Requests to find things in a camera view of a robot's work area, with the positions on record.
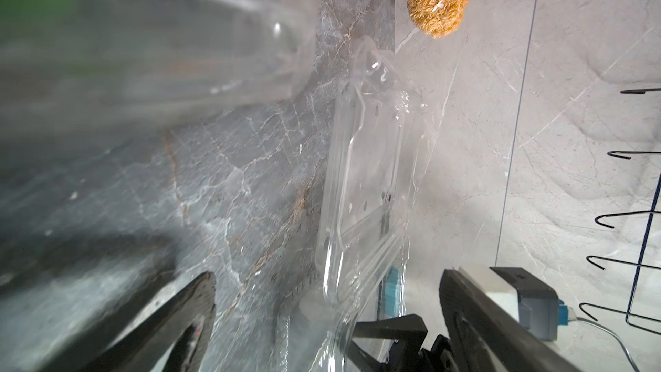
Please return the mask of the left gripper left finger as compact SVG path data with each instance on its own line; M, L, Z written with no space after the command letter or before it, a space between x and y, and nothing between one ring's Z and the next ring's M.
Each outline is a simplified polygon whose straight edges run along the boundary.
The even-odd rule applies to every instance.
M83 371L151 371L167 356L164 371L198 371L215 319L215 274L201 273L159 310Z

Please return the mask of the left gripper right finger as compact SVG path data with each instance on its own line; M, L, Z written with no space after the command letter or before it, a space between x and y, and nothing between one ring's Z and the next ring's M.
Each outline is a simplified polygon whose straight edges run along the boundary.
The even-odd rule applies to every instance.
M577 371L526 331L458 270L445 270L439 299L459 371Z

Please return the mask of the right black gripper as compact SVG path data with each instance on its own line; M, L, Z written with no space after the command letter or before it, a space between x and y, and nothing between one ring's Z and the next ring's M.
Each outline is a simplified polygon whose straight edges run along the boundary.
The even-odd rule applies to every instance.
M360 371L457 372L450 340L438 335L430 350L423 348L428 329L416 314L387 320L358 322L352 337L392 340L387 361L380 362L353 340L347 350L349 360Z

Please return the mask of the clear clamshell container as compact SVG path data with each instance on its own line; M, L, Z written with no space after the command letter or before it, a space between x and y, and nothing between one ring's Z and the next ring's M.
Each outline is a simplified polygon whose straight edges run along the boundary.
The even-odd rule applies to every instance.
M313 273L278 314L273 370L359 371L347 356L351 340L387 361L392 340L352 335L358 322L379 320L391 266L403 275L405 314L408 226L434 146L432 119L394 53L360 39L336 100Z
M1 150L62 155L296 96L320 5L76 0L59 19L1 22Z

